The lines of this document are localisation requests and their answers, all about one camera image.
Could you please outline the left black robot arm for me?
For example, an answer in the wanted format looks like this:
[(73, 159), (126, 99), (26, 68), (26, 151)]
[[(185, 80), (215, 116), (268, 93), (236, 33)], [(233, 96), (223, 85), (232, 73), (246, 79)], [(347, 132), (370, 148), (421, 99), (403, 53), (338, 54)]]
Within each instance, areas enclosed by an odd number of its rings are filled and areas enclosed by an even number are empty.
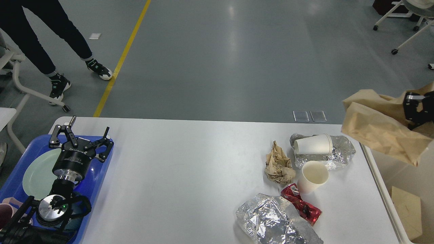
[(79, 136), (76, 117), (34, 139), (1, 189), (2, 244), (77, 244), (98, 198), (114, 142)]

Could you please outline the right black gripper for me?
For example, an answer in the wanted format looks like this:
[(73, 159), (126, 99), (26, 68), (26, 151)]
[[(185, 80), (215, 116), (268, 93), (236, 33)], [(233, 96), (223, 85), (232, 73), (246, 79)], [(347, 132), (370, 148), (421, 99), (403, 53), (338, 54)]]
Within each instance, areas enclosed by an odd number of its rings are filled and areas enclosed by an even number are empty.
[[(419, 103), (422, 102), (422, 112), (417, 111)], [(426, 122), (434, 120), (434, 91), (420, 95), (418, 93), (406, 92), (403, 98), (403, 110), (406, 120), (410, 121), (408, 129), (413, 130)]]

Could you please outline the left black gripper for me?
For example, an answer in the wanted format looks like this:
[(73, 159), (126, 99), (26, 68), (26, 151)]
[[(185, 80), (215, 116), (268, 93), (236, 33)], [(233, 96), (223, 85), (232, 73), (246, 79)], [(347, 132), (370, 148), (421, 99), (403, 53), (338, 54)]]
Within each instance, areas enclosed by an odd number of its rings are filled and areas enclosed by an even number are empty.
[[(72, 126), (75, 123), (76, 116), (73, 116), (70, 122), (63, 125), (56, 125), (50, 140), (49, 148), (60, 148), (58, 158), (52, 168), (52, 173), (58, 179), (65, 179), (71, 182), (80, 182), (85, 179), (92, 159), (97, 159), (104, 163), (113, 149), (114, 142), (110, 139), (108, 132), (110, 127), (106, 127), (101, 139), (90, 141), (81, 137), (76, 138), (72, 132)], [(64, 134), (65, 143), (61, 143), (58, 136)], [(104, 151), (97, 153), (98, 148), (104, 148)]]

